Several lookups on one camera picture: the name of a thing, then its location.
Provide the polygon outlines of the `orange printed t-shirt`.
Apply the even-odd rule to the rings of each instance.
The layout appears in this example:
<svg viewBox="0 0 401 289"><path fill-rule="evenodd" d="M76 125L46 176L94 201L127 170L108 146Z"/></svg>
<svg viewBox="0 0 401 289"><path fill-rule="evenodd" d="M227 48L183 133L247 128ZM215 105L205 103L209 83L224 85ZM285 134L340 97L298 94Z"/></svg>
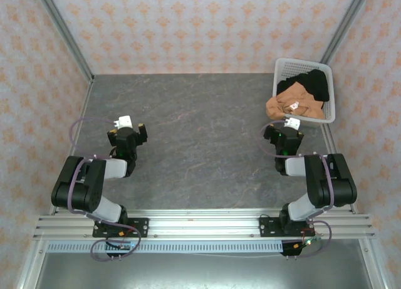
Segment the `orange printed t-shirt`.
<svg viewBox="0 0 401 289"><path fill-rule="evenodd" d="M295 82L266 102L266 114L272 120L282 120L286 115L325 119L322 106L322 101L315 100L302 84Z"/></svg>

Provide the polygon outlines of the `black t-shirt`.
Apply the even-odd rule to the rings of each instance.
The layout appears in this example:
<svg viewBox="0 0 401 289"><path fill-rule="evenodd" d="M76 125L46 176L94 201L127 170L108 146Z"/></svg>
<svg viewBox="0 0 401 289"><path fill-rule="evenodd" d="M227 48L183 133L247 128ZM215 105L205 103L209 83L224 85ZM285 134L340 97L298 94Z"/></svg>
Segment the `black t-shirt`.
<svg viewBox="0 0 401 289"><path fill-rule="evenodd" d="M316 101L328 102L330 100L326 75L321 70L314 69L307 73L300 73L296 76L281 80L277 84L276 94L279 95L284 92L295 82L303 85L306 91L314 96Z"/></svg>

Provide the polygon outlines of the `white plastic laundry basket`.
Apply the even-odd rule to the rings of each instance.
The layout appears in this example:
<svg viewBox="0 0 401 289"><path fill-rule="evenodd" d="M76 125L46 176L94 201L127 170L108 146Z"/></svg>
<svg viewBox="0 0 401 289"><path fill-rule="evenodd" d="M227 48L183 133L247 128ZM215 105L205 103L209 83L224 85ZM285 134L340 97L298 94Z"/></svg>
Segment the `white plastic laundry basket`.
<svg viewBox="0 0 401 289"><path fill-rule="evenodd" d="M325 74L328 83L329 100L323 104L323 112L325 114L325 118L317 119L286 114L286 117L297 118L301 120L301 123L303 125L309 127L318 127L322 124L329 124L335 121L335 94L331 68L328 65L314 61L298 60L292 58L278 58L275 63L273 78L273 96L276 96L277 86L280 81L292 76L299 75L300 73L309 72L314 69L322 71Z"/></svg>

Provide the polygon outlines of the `grey metal sheet panel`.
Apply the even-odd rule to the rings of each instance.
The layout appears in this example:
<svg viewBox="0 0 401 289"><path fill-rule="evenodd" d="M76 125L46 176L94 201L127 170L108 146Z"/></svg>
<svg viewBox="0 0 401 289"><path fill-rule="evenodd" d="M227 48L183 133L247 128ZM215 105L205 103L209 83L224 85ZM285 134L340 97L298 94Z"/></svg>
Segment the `grey metal sheet panel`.
<svg viewBox="0 0 401 289"><path fill-rule="evenodd" d="M96 262L84 254L48 254L36 289L372 289L357 253L262 258L137 254Z"/></svg>

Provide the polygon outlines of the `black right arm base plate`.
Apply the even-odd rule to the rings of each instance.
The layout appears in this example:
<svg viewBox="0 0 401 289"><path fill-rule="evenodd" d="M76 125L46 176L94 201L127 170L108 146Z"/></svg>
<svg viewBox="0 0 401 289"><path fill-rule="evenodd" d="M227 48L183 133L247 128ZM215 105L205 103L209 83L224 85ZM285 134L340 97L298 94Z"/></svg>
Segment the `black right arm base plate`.
<svg viewBox="0 0 401 289"><path fill-rule="evenodd" d="M305 221L284 221L269 216L259 218L259 232L261 237L311 237L316 234Z"/></svg>

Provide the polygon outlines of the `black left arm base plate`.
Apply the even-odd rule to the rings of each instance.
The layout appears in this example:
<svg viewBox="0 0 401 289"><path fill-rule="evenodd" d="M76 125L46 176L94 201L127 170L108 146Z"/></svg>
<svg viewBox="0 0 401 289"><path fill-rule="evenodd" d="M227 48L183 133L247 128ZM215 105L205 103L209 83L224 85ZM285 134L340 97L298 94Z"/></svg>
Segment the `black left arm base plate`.
<svg viewBox="0 0 401 289"><path fill-rule="evenodd" d="M126 225L134 227L141 235L148 236L149 218L128 218ZM106 223L95 222L92 236L94 238L138 238L138 233L130 228L112 226Z"/></svg>

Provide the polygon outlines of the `aluminium mounting rail beam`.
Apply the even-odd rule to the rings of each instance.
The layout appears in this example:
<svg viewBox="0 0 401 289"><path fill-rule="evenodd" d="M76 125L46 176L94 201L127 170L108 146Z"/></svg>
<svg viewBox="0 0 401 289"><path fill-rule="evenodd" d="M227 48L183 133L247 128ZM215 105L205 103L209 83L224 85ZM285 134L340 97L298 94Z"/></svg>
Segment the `aluminium mounting rail beam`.
<svg viewBox="0 0 401 289"><path fill-rule="evenodd" d="M276 217L277 208L253 209L139 209L129 211L133 218L148 218L149 240L259 240L259 217ZM328 211L318 220L329 225L316 225L323 238L331 231L334 239L377 238L370 216L352 212L350 206ZM57 210L52 215L40 216L34 230L34 239L90 240L93 221L67 210Z"/></svg>

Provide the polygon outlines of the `aluminium frame post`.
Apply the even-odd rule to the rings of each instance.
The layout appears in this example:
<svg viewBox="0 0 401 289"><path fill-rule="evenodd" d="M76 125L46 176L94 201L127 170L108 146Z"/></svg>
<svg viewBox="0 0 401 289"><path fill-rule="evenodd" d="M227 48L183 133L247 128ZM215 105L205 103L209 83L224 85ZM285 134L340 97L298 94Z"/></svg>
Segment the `aluminium frame post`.
<svg viewBox="0 0 401 289"><path fill-rule="evenodd" d="M83 56L78 43L74 39L65 19L63 18L62 14L60 13L60 10L58 9L56 3L54 0L40 0L44 6L44 8L47 10L54 26L58 30L59 34L63 38L63 41L65 42L67 48L69 49L70 53L73 55L73 58L75 59L80 71L84 75L84 77L92 83L95 75L92 73L89 64L85 60L85 57Z"/></svg>
<svg viewBox="0 0 401 289"><path fill-rule="evenodd" d="M331 59L334 57L337 49L341 45L347 31L353 24L356 16L360 12L362 6L365 4L366 0L352 0L345 14L343 15L328 47L326 48L320 63L328 65Z"/></svg>

